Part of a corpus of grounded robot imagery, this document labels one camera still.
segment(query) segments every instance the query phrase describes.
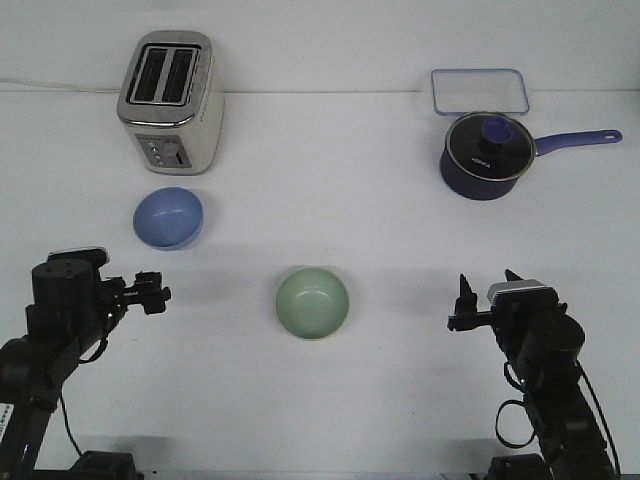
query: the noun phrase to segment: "purple handle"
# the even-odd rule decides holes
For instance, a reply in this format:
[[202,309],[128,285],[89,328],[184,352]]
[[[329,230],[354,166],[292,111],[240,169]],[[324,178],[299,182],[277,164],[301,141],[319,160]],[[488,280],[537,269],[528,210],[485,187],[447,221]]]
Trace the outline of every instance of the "purple handle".
[[539,157],[564,147],[618,143],[620,140],[622,140],[622,133],[618,130],[596,130],[593,132],[549,135],[548,137],[536,138],[536,155]]

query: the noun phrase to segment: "white toaster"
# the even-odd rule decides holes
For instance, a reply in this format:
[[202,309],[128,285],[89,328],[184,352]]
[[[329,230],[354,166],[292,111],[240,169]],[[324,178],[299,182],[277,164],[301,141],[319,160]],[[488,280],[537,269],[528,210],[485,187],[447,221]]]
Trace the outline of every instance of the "white toaster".
[[224,93],[206,36],[159,30],[140,40],[117,113],[149,170],[204,171],[213,162],[223,111]]

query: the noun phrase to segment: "black cable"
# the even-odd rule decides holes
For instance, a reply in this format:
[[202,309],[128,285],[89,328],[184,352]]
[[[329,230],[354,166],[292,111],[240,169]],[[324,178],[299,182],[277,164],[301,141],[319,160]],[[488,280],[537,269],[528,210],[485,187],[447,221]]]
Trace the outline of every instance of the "black cable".
[[604,413],[602,411],[602,407],[600,406],[600,402],[598,401],[598,397],[596,397],[596,392],[593,390],[591,386],[591,382],[589,381],[589,377],[587,377],[587,373],[582,368],[582,365],[579,361],[576,360],[578,368],[580,369],[580,374],[582,378],[584,378],[584,383],[586,383],[587,388],[589,389],[589,393],[591,394],[591,398],[593,398],[593,403],[596,406],[596,410],[598,410],[598,415],[600,415],[600,421],[602,422],[602,428],[604,428],[605,434],[607,435],[607,440],[609,445],[611,446],[611,455],[613,456],[613,463],[615,464],[616,473],[618,474],[618,478],[622,475],[620,469],[620,460],[618,459],[618,452],[616,451],[616,445],[613,443],[613,437],[611,436],[611,431],[609,430],[609,425],[607,424],[607,420],[604,418]]
[[67,430],[67,435],[69,435],[69,440],[73,444],[73,448],[78,452],[78,456],[82,456],[82,450],[78,446],[78,442],[73,438],[73,434],[71,433],[71,428],[69,427],[69,415],[67,415],[67,405],[64,403],[64,397],[62,396],[62,391],[60,391],[60,406],[62,407],[62,416],[64,417],[64,428]]
[[509,362],[504,362],[504,378],[507,379],[507,383],[511,385],[513,388],[518,390],[519,392],[524,393],[524,388],[518,382],[516,382],[511,373],[509,373]]
[[524,408],[524,403],[521,402],[520,400],[507,400],[505,402],[502,402],[502,405],[500,405],[500,408],[498,408],[498,413],[496,414],[496,424],[495,424],[496,437],[498,438],[500,443],[503,444],[505,447],[513,448],[513,449],[524,448],[529,444],[531,444],[531,442],[533,442],[533,440],[536,438],[535,431],[531,432],[531,436],[529,437],[529,440],[527,440],[524,443],[509,442],[500,434],[500,429],[498,428],[498,421],[500,420],[500,414],[502,413],[502,410],[504,410],[504,408],[509,405],[515,405],[517,407]]

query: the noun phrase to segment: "lid knob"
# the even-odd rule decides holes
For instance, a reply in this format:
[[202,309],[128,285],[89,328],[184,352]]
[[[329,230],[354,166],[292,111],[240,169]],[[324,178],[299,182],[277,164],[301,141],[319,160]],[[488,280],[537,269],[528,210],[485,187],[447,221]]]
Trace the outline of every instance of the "lid knob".
[[495,115],[482,122],[482,136],[491,143],[504,145],[513,140],[514,135],[511,122],[504,117]]

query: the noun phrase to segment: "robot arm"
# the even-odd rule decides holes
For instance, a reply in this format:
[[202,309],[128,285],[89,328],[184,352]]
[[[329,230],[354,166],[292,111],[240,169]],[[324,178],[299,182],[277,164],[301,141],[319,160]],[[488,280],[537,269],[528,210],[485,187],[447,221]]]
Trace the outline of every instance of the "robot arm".
[[538,455],[494,458],[488,478],[616,479],[607,444],[578,386],[584,373],[577,360],[584,331],[566,314],[567,305],[558,302],[553,288],[509,270],[506,275],[506,282],[489,289],[488,312],[477,311],[477,295],[461,275],[460,297],[448,328],[493,329],[517,377],[514,386],[523,393],[544,461]]
[[141,272],[131,287],[122,278],[102,281],[108,261],[101,248],[53,253],[32,274],[34,304],[26,309],[27,335],[0,349],[0,478],[31,478],[49,418],[65,380],[81,355],[108,334],[132,304],[161,313],[171,298],[157,272]]

